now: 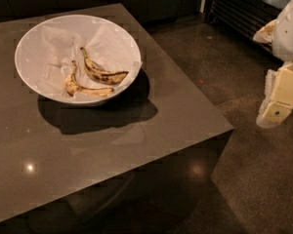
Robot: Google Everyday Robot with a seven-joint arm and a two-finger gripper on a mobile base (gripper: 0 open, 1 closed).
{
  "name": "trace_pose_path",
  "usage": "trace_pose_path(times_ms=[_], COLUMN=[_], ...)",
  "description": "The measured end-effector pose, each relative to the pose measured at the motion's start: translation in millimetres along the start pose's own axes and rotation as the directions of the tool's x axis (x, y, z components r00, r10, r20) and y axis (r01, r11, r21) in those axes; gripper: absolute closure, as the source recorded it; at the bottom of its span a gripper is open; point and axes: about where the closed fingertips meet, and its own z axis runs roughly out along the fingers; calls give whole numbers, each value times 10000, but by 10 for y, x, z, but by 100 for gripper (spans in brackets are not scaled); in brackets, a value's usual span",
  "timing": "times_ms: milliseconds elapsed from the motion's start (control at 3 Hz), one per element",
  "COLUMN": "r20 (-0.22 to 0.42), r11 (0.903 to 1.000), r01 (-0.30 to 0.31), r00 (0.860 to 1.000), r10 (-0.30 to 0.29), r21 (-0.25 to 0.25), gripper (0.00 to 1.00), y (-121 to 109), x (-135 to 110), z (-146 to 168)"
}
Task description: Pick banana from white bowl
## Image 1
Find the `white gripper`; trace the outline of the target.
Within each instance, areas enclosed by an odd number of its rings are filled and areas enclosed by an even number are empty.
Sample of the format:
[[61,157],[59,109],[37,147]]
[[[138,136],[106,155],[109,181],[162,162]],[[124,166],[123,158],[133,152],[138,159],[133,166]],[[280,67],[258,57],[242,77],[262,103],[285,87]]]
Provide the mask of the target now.
[[[293,0],[276,19],[270,21],[253,36],[253,40],[272,46],[272,54],[293,61]],[[263,100],[256,124],[264,129],[279,126],[293,110],[293,62],[286,62],[277,71],[269,70]]]

